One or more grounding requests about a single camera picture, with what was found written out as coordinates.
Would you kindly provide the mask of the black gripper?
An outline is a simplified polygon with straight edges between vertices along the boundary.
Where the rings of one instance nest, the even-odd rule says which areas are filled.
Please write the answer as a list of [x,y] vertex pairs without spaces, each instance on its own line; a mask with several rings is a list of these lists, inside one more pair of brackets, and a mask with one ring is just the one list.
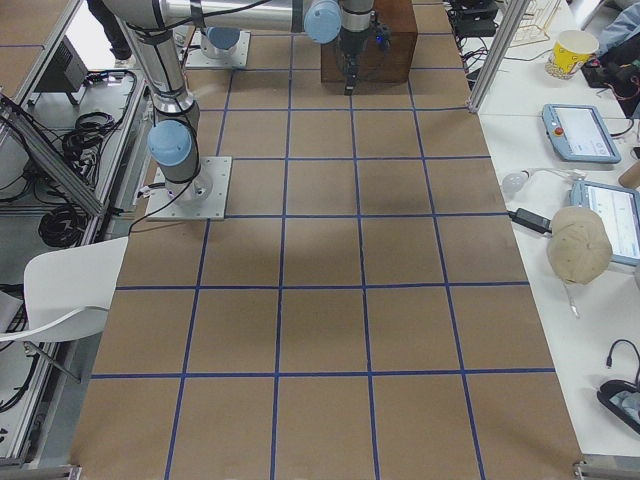
[[355,31],[346,27],[342,27],[340,30],[338,37],[338,68],[345,78],[345,96],[352,96],[354,93],[361,67],[361,56],[372,32],[371,23],[363,30]]

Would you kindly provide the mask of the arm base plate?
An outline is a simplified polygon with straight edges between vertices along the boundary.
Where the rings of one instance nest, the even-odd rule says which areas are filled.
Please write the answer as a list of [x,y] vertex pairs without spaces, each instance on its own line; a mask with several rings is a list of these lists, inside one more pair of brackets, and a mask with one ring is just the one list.
[[197,30],[185,57],[187,69],[245,69],[251,35],[248,31],[213,28]]
[[231,170],[231,157],[201,157],[200,172],[187,190],[173,183],[153,189],[145,214],[150,221],[223,220]]

